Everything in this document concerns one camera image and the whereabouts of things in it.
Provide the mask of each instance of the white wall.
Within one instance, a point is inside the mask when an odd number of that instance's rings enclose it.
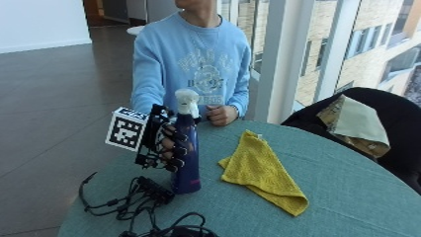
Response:
[[[0,0],[0,53],[92,43],[81,0]]]

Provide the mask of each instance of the building exterior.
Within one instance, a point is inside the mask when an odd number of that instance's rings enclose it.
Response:
[[[268,0],[237,0],[237,25],[253,49],[253,68],[261,70]],[[233,0],[222,1],[222,16],[230,18]],[[316,0],[296,101],[314,102],[317,84],[338,0]],[[369,87],[404,96],[414,68],[421,63],[421,0],[362,0],[344,58],[337,92]]]

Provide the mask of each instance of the gray floor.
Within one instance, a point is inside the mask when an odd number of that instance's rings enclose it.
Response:
[[[56,236],[81,180],[128,153],[104,143],[111,112],[129,106],[125,30],[91,29],[93,44],[0,54],[0,236]]]

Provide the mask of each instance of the folded paper bag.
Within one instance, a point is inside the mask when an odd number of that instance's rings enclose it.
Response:
[[[317,117],[340,140],[380,158],[390,149],[376,109],[341,95]]]
[[[266,142],[246,130],[234,154],[218,164],[225,169],[221,179],[245,185],[264,199],[297,216],[308,199],[281,166]]]

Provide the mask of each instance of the chair backrest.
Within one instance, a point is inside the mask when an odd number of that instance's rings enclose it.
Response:
[[[377,162],[397,177],[405,179],[406,184],[410,182],[408,185],[421,195],[421,108],[409,100],[377,89],[356,87],[296,112],[282,124],[289,125],[297,120],[320,123],[317,113],[342,94],[376,109],[390,145],[389,152]]]

